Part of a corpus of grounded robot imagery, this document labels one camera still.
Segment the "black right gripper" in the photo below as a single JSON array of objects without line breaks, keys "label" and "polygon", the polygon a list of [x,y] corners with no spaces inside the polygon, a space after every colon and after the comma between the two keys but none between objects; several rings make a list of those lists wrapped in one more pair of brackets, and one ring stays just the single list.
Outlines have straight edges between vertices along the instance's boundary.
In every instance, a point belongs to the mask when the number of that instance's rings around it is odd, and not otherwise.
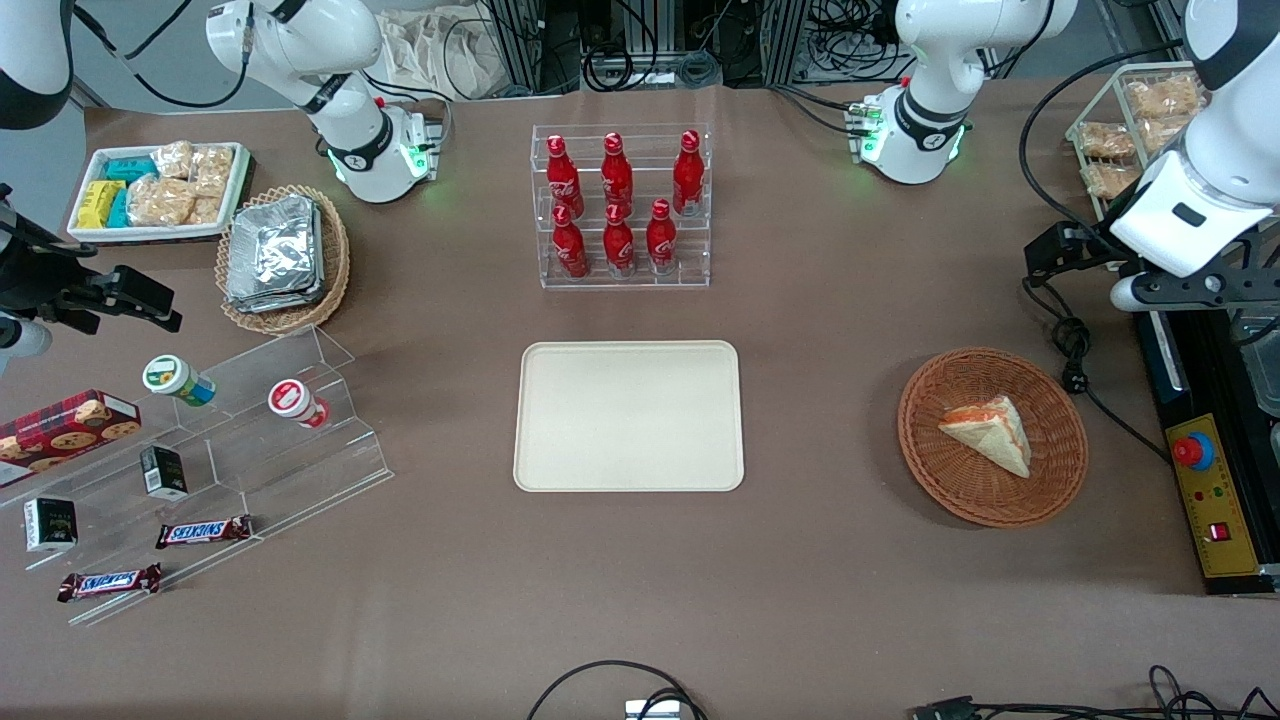
[{"label": "black right gripper", "polygon": [[63,324],[82,334],[96,334],[100,318],[74,302],[74,292],[88,287],[96,272],[81,264],[99,252],[76,243],[52,247],[31,245],[14,234],[3,236],[1,306],[22,319]]}]

